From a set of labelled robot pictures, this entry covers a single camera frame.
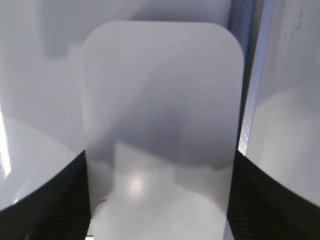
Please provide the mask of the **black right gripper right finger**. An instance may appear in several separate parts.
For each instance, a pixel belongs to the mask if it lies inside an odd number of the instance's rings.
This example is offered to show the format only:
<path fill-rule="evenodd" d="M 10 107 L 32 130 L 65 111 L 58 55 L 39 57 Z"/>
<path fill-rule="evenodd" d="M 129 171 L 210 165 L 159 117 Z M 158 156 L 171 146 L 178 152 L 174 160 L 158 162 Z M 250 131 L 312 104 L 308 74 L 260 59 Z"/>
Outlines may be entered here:
<path fill-rule="evenodd" d="M 239 151 L 235 153 L 227 220 L 236 240 L 318 240 L 320 208 Z"/>

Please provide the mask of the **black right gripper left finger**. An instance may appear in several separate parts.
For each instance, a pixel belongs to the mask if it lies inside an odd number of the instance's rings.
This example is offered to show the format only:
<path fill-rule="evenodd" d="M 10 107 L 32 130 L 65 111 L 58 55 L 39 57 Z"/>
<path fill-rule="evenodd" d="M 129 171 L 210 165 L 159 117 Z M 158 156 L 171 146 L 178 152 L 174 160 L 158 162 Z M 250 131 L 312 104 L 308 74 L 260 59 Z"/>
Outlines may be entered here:
<path fill-rule="evenodd" d="M 91 221 L 82 151 L 38 190 L 0 212 L 2 240 L 84 240 Z"/>

